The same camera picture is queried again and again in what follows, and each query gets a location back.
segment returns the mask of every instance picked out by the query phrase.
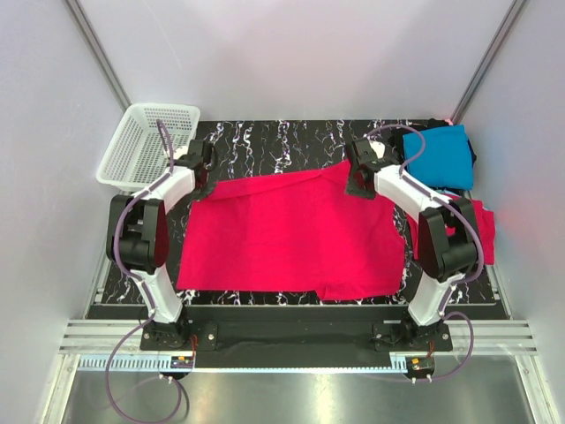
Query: wall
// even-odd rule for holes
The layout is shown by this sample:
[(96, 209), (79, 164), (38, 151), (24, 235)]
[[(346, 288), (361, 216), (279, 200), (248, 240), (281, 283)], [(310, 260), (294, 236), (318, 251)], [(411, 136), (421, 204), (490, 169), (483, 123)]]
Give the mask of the wall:
[(82, 0), (133, 102), (202, 119), (448, 117), (510, 0)]
[(473, 192), (496, 212), (510, 305), (531, 323), (565, 417), (563, 22), (563, 1), (530, 2), (463, 123), (478, 155)]
[(60, 0), (2, 2), (0, 51), (0, 422), (28, 423), (92, 287), (121, 111)]

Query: laundry basket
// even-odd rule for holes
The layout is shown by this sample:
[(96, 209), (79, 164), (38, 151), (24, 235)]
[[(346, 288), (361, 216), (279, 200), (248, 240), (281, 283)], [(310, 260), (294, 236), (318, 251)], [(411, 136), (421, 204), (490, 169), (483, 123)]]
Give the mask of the laundry basket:
[(194, 138), (200, 110), (167, 103), (136, 103), (124, 113), (96, 172), (96, 179), (135, 192), (158, 179), (169, 164), (157, 119), (167, 126), (174, 149)]

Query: red cloth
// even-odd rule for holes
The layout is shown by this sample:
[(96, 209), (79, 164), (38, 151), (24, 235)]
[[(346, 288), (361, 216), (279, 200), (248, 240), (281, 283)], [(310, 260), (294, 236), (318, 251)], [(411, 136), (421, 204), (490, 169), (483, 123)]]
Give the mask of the red cloth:
[[(452, 199), (458, 199), (457, 196), (448, 194)], [(485, 264), (494, 264), (494, 236), (496, 227), (494, 226), (494, 212), (483, 208), (482, 201), (471, 201), (475, 216), (477, 217), (478, 236), (480, 244), (483, 246), (485, 253)], [(410, 233), (412, 236), (412, 244), (414, 245), (414, 259), (418, 258), (418, 226), (416, 222), (408, 216), (408, 224), (410, 225)], [(453, 230), (448, 231), (448, 235), (453, 234)]]
[(192, 205), (177, 288), (315, 290), (322, 300), (396, 293), (404, 240), (394, 204), (345, 194), (349, 168), (220, 182)]

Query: blue cloth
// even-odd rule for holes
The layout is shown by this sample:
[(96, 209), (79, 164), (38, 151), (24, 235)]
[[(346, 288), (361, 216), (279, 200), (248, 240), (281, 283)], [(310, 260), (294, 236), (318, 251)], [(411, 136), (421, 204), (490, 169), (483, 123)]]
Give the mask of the blue cloth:
[[(431, 187), (473, 188), (473, 163), (465, 127), (443, 126), (425, 130), (426, 149), (422, 156), (408, 165), (408, 172)], [(415, 133), (405, 134), (404, 153), (413, 157), (422, 145)]]

